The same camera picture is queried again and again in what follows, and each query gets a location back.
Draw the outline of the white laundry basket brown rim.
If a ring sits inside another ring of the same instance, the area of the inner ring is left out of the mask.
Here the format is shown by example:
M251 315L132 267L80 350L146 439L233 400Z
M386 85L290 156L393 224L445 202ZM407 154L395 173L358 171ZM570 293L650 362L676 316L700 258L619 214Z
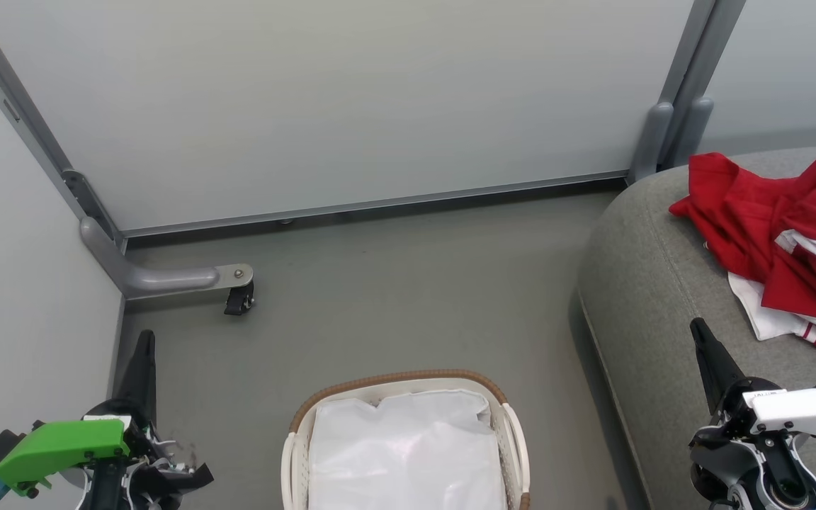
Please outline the white laundry basket brown rim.
M507 510L530 510L530 456L521 423L507 397L485 375L467 369L421 369L343 382L314 393L299 407L281 456L280 490L283 510L308 510L309 441L315 411L324 402L357 400L378 404L383 398L434 390L467 390L486 398L495 432Z

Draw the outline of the grey partition post with hinge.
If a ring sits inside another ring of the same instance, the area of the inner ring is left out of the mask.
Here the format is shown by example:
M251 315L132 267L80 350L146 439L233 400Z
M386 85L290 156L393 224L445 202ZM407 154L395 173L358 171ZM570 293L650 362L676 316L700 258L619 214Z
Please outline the grey partition post with hinge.
M75 171L8 60L0 46L0 97L4 112L11 117L14 128L75 216L78 219L92 217L119 251L124 252L127 245L125 236L107 213L87 177Z

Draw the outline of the grey curved partition foot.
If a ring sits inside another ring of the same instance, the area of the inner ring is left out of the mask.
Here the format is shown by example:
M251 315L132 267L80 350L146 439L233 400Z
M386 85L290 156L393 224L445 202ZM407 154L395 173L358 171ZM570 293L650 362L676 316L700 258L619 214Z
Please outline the grey curved partition foot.
M139 266L125 258L93 217L80 220L79 235L127 300L242 288L254 279L253 268L245 263L173 270Z

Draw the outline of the white plastic basket liner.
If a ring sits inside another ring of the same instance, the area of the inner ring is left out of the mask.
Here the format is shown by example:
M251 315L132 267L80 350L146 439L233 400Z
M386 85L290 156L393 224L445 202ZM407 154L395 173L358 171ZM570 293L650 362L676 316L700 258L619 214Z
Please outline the white plastic basket liner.
M307 510L508 510L489 401L467 390L320 404Z

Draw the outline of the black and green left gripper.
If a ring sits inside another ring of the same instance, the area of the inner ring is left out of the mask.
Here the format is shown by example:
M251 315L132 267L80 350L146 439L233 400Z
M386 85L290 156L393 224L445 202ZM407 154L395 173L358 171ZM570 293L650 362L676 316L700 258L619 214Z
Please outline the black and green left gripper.
M48 477L95 460L156 460L156 338L142 330L113 398L82 419L49 424L31 433L0 433L0 501L9 492L33 497Z

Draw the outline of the grey fabric sofa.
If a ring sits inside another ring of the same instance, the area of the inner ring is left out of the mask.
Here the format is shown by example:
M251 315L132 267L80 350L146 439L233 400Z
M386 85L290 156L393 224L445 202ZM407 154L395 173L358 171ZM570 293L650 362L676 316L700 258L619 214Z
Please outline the grey fabric sofa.
M791 178L816 147L728 159L764 178ZM816 346L791 334L757 340L727 271L687 217L689 162L642 178L610 203L579 272L579 302L650 510L707 510L689 443L711 414L689 324L702 317L742 373L784 390L816 387ZM816 438L800 456L816 475Z

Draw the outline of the red and white garment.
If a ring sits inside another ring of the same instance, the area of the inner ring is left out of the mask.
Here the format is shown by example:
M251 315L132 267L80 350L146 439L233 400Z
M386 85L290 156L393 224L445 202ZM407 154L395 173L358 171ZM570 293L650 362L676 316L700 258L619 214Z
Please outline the red and white garment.
M690 159L687 217L727 271L760 341L791 334L816 346L816 160L791 178L764 178L722 154Z

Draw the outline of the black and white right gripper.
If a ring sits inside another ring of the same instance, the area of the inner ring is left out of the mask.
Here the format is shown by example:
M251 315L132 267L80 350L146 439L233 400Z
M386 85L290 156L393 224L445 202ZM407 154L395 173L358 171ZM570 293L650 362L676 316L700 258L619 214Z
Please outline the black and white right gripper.
M816 510L816 475L800 456L816 438L816 387L755 390L702 317L689 330L712 414L689 444L707 510Z

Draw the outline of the black caster wheel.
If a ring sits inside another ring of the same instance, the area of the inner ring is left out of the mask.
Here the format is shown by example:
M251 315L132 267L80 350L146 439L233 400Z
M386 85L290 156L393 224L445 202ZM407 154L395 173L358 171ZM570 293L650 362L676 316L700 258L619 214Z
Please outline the black caster wheel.
M230 288L224 314L230 316L245 315L252 309L255 302L255 285L253 281L244 286Z

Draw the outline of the grey partition base rail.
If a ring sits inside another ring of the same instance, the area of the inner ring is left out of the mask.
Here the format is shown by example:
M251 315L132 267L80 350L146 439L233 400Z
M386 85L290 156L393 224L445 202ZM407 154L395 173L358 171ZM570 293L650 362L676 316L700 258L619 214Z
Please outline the grey partition base rail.
M172 244L214 241L232 237L318 228L353 222L375 222L389 217L482 208L517 201L560 198L567 195L620 191L625 188L625 171L599 172L586 176L549 178L535 183L473 188L452 193L434 193L402 199L363 201L362 203L324 206L243 217L227 217L206 222L187 222L162 227L123 230L134 249Z

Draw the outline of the grey double partition post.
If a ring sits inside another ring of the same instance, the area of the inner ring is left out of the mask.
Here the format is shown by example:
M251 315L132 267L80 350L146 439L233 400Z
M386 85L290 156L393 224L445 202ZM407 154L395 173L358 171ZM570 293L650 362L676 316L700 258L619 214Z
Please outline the grey double partition post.
M625 183L689 162L698 152L715 101L707 89L746 0L693 0L657 103L647 117Z

